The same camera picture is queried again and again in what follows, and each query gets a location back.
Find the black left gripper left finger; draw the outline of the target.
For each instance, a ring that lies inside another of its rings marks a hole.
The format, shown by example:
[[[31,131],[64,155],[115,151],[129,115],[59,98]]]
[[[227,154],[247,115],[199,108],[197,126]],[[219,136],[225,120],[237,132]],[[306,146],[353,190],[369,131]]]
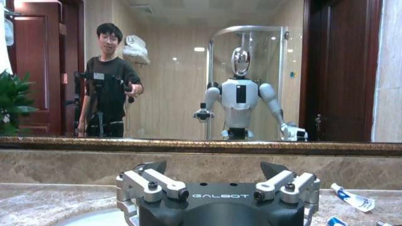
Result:
[[[190,192],[185,182],[165,175],[167,161],[146,162],[133,170],[123,171],[117,177],[117,199],[121,202],[142,198],[158,202],[166,194],[177,201],[186,201]]]

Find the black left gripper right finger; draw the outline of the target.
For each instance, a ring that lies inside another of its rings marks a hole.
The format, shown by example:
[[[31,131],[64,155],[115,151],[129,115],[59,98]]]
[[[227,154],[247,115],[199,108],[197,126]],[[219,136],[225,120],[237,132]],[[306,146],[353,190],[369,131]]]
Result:
[[[295,204],[300,200],[309,204],[320,202],[321,180],[313,173],[298,175],[285,165],[261,162],[266,177],[255,184],[254,198],[258,202],[270,201],[279,195],[282,202]]]

